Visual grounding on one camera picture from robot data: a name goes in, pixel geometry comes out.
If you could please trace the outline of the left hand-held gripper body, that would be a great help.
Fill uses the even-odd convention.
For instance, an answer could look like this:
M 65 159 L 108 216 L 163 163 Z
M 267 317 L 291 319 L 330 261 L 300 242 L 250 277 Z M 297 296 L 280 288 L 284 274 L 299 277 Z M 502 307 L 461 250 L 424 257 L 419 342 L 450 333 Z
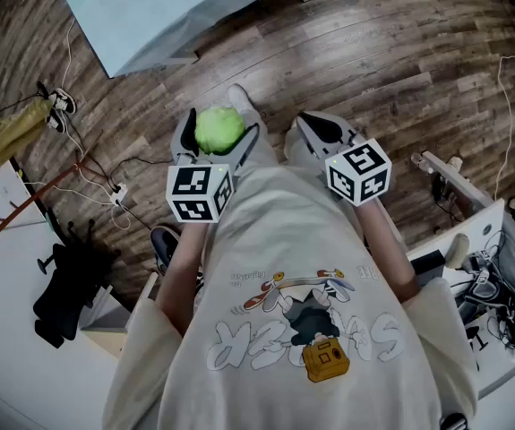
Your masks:
M 242 150 L 195 156 L 173 152 L 167 172 L 167 202 L 180 223 L 217 223 L 235 191 L 233 175 L 245 162 Z

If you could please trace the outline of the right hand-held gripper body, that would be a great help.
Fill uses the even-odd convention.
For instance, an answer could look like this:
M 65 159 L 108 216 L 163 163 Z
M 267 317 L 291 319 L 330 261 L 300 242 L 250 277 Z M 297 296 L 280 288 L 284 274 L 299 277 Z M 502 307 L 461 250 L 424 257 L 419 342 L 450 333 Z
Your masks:
M 386 193 L 391 160 L 375 139 L 367 140 L 354 128 L 327 128 L 316 133 L 321 174 L 317 178 L 336 200 L 356 207 Z

